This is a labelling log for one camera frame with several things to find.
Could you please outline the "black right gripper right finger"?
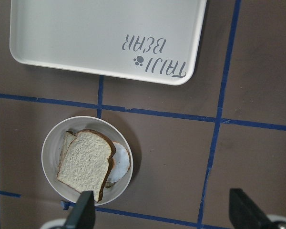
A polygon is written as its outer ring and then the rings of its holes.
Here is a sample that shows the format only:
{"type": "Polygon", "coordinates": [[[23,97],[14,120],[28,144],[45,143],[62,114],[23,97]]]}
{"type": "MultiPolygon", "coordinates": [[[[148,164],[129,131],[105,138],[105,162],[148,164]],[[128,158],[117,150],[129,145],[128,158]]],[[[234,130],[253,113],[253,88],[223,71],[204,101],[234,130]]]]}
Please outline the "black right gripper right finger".
{"type": "Polygon", "coordinates": [[[269,229],[272,222],[240,188],[229,191],[229,220],[234,229],[269,229]]]}

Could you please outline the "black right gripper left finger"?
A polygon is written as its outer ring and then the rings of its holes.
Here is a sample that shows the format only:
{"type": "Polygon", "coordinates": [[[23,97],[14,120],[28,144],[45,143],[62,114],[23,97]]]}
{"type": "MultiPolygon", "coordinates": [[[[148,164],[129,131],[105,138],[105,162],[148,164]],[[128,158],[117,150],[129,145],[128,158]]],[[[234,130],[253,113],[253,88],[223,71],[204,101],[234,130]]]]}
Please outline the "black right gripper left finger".
{"type": "Polygon", "coordinates": [[[74,208],[67,217],[64,229],[92,229],[95,225],[95,205],[93,191],[80,194],[74,208]]]}

